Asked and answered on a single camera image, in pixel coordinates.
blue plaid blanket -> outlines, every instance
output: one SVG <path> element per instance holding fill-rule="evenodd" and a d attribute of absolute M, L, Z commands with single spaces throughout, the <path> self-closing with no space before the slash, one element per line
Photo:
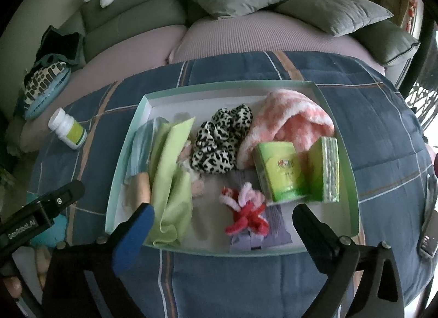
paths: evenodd
<path fill-rule="evenodd" d="M 47 137 L 29 193 L 41 195 L 72 179 L 85 196 L 67 211 L 67 240 L 90 243 L 104 233 L 117 159 L 144 94 L 232 80 L 313 81 L 336 118 L 352 163 L 368 245 L 384 240 L 396 258 L 405 303 L 432 277 L 434 261 L 421 259 L 426 176 L 432 163 L 413 112 L 381 74 L 363 62 L 317 52 L 238 53 L 146 71 L 93 92 L 66 107 L 88 131 L 70 150 Z M 326 277 L 307 253 L 224 258 L 143 247 L 122 280 L 146 317 L 300 317 Z"/>

white bottle cap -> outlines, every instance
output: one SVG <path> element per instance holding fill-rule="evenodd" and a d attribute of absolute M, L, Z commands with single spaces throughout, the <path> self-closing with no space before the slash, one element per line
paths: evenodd
<path fill-rule="evenodd" d="M 65 117 L 65 110 L 62 108 L 58 108 L 49 120 L 49 128 L 52 131 L 55 131 L 59 125 L 62 123 Z"/>

screw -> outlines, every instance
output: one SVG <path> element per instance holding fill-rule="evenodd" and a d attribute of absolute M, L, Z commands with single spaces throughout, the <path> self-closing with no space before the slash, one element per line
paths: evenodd
<path fill-rule="evenodd" d="M 382 243 L 380 243 L 380 244 L 382 244 L 382 246 L 383 246 L 385 249 L 390 249 L 390 248 L 391 248 L 391 245 L 389 245 L 386 241 L 382 241 Z"/>
<path fill-rule="evenodd" d="M 349 237 L 347 237 L 346 235 L 342 235 L 339 237 L 339 241 L 341 244 L 344 245 L 350 245 L 351 244 L 351 239 Z"/>
<path fill-rule="evenodd" d="M 96 243 L 101 245 L 105 244 L 108 241 L 108 237 L 106 235 L 102 235 L 96 239 Z"/>
<path fill-rule="evenodd" d="M 65 241 L 60 241 L 60 242 L 56 243 L 56 249 L 62 250 L 65 248 L 65 246 L 67 246 L 65 244 Z"/>

white pill bottle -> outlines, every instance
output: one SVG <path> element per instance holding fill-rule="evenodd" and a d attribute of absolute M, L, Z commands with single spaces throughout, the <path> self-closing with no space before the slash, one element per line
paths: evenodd
<path fill-rule="evenodd" d="M 87 138 L 87 131 L 65 110 L 58 108 L 49 120 L 49 128 L 53 130 L 58 138 L 65 144 L 76 150 L 84 144 Z"/>

wall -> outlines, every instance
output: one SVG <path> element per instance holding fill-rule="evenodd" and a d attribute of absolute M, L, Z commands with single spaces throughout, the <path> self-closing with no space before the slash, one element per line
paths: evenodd
<path fill-rule="evenodd" d="M 12 117 L 26 69 L 35 60 L 49 25 L 59 27 L 79 7 L 78 0 L 24 0 L 0 37 L 0 110 Z"/>

